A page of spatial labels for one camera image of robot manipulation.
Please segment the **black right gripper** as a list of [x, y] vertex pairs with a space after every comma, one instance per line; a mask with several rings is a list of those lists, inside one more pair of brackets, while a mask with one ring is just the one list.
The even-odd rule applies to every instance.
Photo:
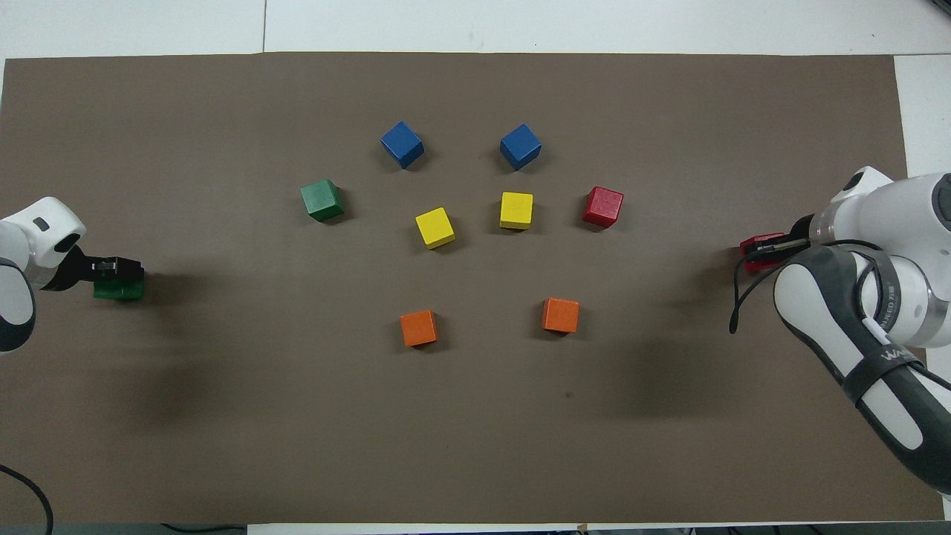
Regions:
[[748, 263], [780, 263], [811, 246], [814, 214], [799, 218], [788, 235], [755, 235], [748, 239]]

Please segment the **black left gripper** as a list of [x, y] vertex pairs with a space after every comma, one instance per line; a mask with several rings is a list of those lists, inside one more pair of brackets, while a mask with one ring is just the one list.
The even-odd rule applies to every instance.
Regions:
[[92, 282], [139, 282], [145, 280], [145, 268], [139, 261], [118, 256], [92, 256], [89, 260], [81, 247], [72, 247], [52, 271], [50, 281], [45, 284], [45, 291], [67, 291], [80, 281], [89, 280]]

